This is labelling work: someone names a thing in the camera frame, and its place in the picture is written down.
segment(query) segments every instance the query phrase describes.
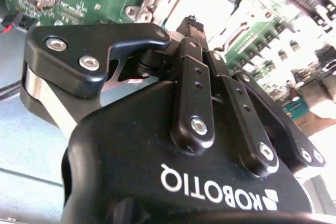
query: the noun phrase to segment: black cable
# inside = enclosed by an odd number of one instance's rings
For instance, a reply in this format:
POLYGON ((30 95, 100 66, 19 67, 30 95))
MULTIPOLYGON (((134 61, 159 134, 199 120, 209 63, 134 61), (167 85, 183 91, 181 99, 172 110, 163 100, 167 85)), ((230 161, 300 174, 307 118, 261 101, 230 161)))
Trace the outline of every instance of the black cable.
POLYGON ((21 81, 14 82, 0 89, 0 102, 8 101, 20 94, 21 81))

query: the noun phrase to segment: capacitor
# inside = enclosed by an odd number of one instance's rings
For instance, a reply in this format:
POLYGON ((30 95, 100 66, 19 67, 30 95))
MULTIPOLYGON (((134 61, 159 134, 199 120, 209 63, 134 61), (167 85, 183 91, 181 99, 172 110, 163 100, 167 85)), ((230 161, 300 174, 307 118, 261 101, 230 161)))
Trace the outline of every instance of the capacitor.
POLYGON ((299 73, 294 73, 294 79, 296 82, 297 87, 302 87, 304 85, 304 81, 302 80, 301 76, 299 73))
POLYGON ((275 67, 274 63, 272 62, 272 63, 268 64, 267 69, 268 69, 269 72, 272 72, 273 70, 276 69, 276 67, 275 67))
POLYGON ((262 73, 258 73, 258 74, 256 74, 256 75, 254 76, 254 79, 255 79, 256 81, 259 81, 259 80, 261 80, 263 77, 264 77, 264 76, 263 76, 262 73))
POLYGON ((295 40, 291 40, 289 42, 289 45, 293 49, 294 52, 298 51, 301 48, 295 40))
POLYGON ((298 92, 294 88, 289 89, 289 97, 293 102, 296 102, 300 99, 298 92))
POLYGON ((286 52, 283 51, 283 50, 279 50, 279 51, 278 51, 278 55, 279 55, 279 57, 280 57, 280 59, 281 59, 282 61, 285 61, 285 60, 288 59, 288 55, 287 55, 286 52))

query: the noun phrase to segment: small hole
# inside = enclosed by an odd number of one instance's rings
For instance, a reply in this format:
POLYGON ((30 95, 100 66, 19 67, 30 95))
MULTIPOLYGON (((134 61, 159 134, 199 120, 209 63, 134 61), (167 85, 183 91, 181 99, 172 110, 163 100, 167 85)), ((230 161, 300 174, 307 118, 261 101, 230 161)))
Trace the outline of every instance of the small hole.
POLYGON ((199 89, 202 88, 202 84, 201 84, 200 82, 198 82, 198 81, 195 82, 195 86, 196 86, 197 88, 199 88, 199 89))
POLYGON ((250 112, 250 111, 251 111, 250 107, 249 107, 249 106, 247 106, 246 104, 244 104, 244 109, 245 109, 245 110, 247 110, 248 112, 250 112))

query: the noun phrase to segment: bolt head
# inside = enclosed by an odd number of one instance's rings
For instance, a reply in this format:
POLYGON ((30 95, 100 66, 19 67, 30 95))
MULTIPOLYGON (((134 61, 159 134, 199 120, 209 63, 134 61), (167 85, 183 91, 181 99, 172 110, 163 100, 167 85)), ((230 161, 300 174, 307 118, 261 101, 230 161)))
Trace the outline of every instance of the bolt head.
POLYGON ((62 52, 68 48, 64 40, 59 38, 49 38, 46 40, 46 45, 49 49, 57 52, 62 52))
POLYGON ((319 152, 313 150, 313 154, 314 154, 314 157, 317 159, 317 161, 319 163, 321 163, 321 164, 324 163, 324 159, 323 159, 322 155, 319 152))
POLYGON ((151 14, 150 12, 144 12, 140 15, 140 20, 144 23, 148 23, 152 21, 152 17, 153 17, 153 14, 151 14))
POLYGON ((190 43, 190 45, 192 45, 192 47, 197 47, 197 44, 195 42, 190 41, 189 43, 190 43))
POLYGON ((312 157, 310 156, 310 154, 305 149, 301 149, 301 155, 309 163, 311 163, 313 161, 312 157))
POLYGON ((267 160, 272 161, 274 159, 273 151, 266 144, 260 143, 259 144, 259 150, 267 160))
POLYGON ((250 77, 249 76, 247 76, 246 74, 242 74, 242 77, 243 77, 243 79, 245 80, 245 81, 247 81, 247 82, 249 82, 250 81, 250 77))
POLYGON ((92 56, 81 57, 79 59, 79 64, 89 71, 96 71, 99 69, 99 62, 92 56))
POLYGON ((208 132, 205 122, 200 118, 192 118, 191 127, 198 135, 201 136, 204 136, 208 132))
POLYGON ((159 35, 161 38, 164 38, 166 36, 164 32, 159 29, 156 30, 156 34, 159 35))
POLYGON ((220 58, 220 55, 218 54, 218 53, 216 53, 216 52, 214 52, 214 58, 216 59, 216 60, 221 60, 220 58))

